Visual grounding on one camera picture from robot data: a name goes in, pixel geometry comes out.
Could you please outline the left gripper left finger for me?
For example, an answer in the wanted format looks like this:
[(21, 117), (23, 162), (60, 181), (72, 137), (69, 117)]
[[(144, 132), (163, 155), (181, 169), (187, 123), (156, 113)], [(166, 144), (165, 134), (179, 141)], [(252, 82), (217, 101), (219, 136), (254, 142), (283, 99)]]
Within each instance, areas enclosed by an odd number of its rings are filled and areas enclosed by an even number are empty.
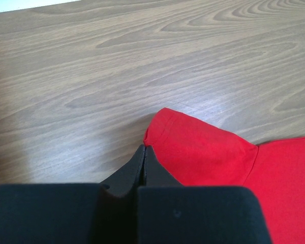
[(140, 145), (131, 159), (101, 182), (101, 186), (115, 197), (123, 197), (139, 186), (145, 158), (145, 146)]

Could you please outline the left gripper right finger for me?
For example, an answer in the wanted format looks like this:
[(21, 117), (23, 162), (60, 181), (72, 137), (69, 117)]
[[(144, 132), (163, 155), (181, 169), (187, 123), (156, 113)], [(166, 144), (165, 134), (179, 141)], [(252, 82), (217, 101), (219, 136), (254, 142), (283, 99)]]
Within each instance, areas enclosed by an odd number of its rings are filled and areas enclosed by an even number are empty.
[(183, 185), (163, 167), (152, 146), (145, 149), (143, 185), (147, 187), (182, 187)]

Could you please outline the red t shirt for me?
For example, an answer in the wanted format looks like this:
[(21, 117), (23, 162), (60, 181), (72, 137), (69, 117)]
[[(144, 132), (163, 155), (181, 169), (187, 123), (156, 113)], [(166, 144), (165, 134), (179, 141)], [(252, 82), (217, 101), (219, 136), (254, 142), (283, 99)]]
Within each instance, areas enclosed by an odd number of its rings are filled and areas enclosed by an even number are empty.
[(274, 243), (305, 243), (305, 137), (254, 145), (168, 108), (143, 142), (185, 186), (243, 186), (259, 199)]

